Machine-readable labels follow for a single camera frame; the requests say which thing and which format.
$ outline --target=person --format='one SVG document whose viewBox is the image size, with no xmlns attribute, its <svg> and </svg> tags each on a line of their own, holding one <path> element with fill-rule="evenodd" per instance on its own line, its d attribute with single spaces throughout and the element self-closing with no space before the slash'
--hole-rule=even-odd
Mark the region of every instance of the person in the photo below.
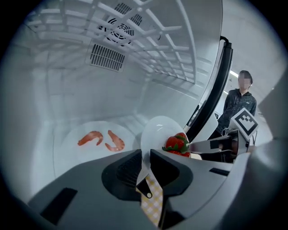
<svg viewBox="0 0 288 230">
<path fill-rule="evenodd" d="M 242 70 L 238 75 L 239 88 L 230 90 L 225 100 L 222 116 L 218 119 L 218 126 L 209 139 L 222 136 L 222 131 L 229 127 L 230 119 L 241 109 L 246 108 L 253 116 L 255 116 L 257 102 L 256 99 L 248 92 L 253 84 L 251 74 Z"/>
</svg>

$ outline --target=white plate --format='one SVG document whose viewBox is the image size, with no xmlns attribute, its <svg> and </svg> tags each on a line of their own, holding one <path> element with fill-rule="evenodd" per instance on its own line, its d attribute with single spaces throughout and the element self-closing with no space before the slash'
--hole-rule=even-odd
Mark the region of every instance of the white plate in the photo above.
<svg viewBox="0 0 288 230">
<path fill-rule="evenodd" d="M 169 117 L 157 116 L 145 126 L 141 136 L 141 151 L 144 162 L 149 162 L 150 150 L 161 150 L 167 139 L 177 133 L 183 133 L 183 128 Z"/>
<path fill-rule="evenodd" d="M 123 150 L 119 152 L 111 152 L 107 149 L 105 143 L 108 143 L 112 147 L 115 146 L 111 137 L 108 135 L 108 130 L 111 130 L 124 141 L 125 147 Z M 78 141 L 91 131 L 99 131 L 102 133 L 103 141 L 101 144 L 97 146 L 96 143 L 99 139 L 95 138 L 82 146 L 78 146 Z M 137 143 L 135 136 L 126 128 L 118 124 L 107 121 L 93 121 L 85 123 L 73 129 L 66 136 L 61 147 L 58 150 L 55 150 L 55 175 L 56 177 L 59 177 L 78 164 L 116 153 L 137 149 L 138 146 L 139 144 Z"/>
</svg>

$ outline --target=air vent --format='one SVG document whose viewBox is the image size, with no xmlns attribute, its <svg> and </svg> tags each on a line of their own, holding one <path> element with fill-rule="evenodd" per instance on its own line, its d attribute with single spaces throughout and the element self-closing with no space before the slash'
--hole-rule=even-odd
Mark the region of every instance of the air vent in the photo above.
<svg viewBox="0 0 288 230">
<path fill-rule="evenodd" d="M 126 14 L 127 12 L 129 12 L 130 10 L 132 10 L 129 6 L 127 6 L 124 3 L 119 3 L 116 7 L 115 10 L 120 12 L 121 14 Z M 132 22 L 134 22 L 136 25 L 140 25 L 140 23 L 142 22 L 142 17 L 139 14 L 136 14 L 135 16 L 131 17 L 130 20 Z M 110 24 L 114 24 L 115 22 L 117 22 L 117 20 L 115 18 L 111 18 L 107 20 L 108 23 Z M 121 24 L 118 26 L 119 29 L 123 30 L 125 33 L 127 33 L 130 36 L 134 36 L 134 30 L 132 30 L 129 26 L 125 25 L 125 24 Z M 111 34 L 115 37 L 117 37 L 118 39 L 124 40 L 126 39 L 124 36 L 112 31 Z"/>
<path fill-rule="evenodd" d="M 105 69 L 122 72 L 125 55 L 105 46 L 91 43 L 86 57 L 86 63 Z"/>
</svg>

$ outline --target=yellow and white checkered fabric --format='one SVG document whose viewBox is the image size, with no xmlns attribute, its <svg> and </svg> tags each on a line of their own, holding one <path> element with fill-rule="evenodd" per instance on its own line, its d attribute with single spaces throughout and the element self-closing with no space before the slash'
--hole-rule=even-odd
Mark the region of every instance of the yellow and white checkered fabric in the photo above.
<svg viewBox="0 0 288 230">
<path fill-rule="evenodd" d="M 158 226 L 162 213 L 163 190 L 151 171 L 145 179 L 152 192 L 152 197 L 148 199 L 141 194 L 141 208 L 153 224 Z"/>
</svg>

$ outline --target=black hair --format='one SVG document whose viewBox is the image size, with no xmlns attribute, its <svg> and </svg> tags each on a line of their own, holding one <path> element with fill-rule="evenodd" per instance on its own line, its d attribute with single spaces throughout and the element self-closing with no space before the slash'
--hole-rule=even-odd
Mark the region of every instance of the black hair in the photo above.
<svg viewBox="0 0 288 230">
<path fill-rule="evenodd" d="M 253 78 L 252 78 L 251 74 L 247 70 L 241 70 L 239 72 L 239 75 L 240 74 L 244 74 L 244 78 L 249 78 L 250 81 L 251 81 L 251 85 L 253 84 Z"/>
</svg>

